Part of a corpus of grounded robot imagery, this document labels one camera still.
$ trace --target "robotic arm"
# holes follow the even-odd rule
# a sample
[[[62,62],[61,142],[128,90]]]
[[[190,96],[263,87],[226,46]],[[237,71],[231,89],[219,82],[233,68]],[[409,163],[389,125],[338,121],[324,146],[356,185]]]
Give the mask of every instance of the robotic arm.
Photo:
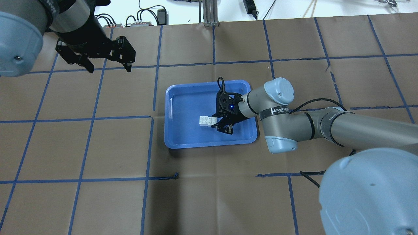
[[[271,153],[297,149],[300,141],[325,138],[362,149],[325,172],[319,188],[327,235],[418,234],[418,125],[356,115],[340,107],[290,114],[290,82],[276,78],[247,94],[230,95],[222,85],[213,128],[257,115]]]
[[[108,4],[110,0],[0,0],[0,75],[28,73],[48,29],[58,35],[56,50],[68,64],[93,73],[88,58],[107,58],[130,72],[135,49],[124,36],[107,38],[94,16],[96,6]]]

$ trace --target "black connector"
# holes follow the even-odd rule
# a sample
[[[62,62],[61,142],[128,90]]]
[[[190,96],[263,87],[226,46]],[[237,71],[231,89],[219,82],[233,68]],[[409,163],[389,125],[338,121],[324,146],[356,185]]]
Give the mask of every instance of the black connector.
[[[244,0],[244,6],[248,15],[253,14],[253,12],[257,12],[254,0]]]
[[[168,25],[168,14],[166,9],[157,11],[158,25]]]

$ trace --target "blue tray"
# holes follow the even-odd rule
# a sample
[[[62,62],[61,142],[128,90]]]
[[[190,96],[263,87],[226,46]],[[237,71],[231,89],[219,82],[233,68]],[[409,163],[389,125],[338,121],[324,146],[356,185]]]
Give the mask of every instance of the blue tray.
[[[250,84],[244,80],[226,81],[226,90],[248,93]],[[234,125],[234,134],[199,126],[199,116],[212,116],[216,108],[216,82],[180,84],[166,91],[164,142],[169,148],[195,148],[252,143],[257,138],[255,118]]]

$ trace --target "white floor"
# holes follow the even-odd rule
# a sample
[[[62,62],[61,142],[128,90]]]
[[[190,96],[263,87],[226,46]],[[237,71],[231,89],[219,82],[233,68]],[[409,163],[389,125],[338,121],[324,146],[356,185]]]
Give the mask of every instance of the white floor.
[[[254,0],[254,2],[259,11],[259,19],[262,19],[273,0]],[[418,12],[418,0],[397,0],[397,3],[396,8],[391,8],[387,4],[380,4],[374,0],[276,0],[266,19]],[[153,5],[166,7],[171,25],[199,22],[199,4],[197,2],[141,0],[142,8]],[[127,16],[136,16],[138,10],[138,0],[112,0],[109,6],[97,7],[96,14],[110,14],[116,23],[125,25]],[[254,20],[252,15],[246,14],[243,0],[218,0],[218,15],[219,21]],[[143,14],[143,20],[154,22],[148,12]],[[105,25],[103,19],[100,20],[100,23]]]

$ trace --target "power adapter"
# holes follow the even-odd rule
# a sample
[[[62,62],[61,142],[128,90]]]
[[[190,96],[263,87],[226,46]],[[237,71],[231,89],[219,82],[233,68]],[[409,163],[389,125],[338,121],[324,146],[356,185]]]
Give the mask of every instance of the power adapter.
[[[168,25],[168,14],[166,9],[157,11],[158,25]]]
[[[245,10],[247,11],[248,15],[254,16],[254,18],[257,20],[257,8],[255,6],[254,0],[243,0]]]

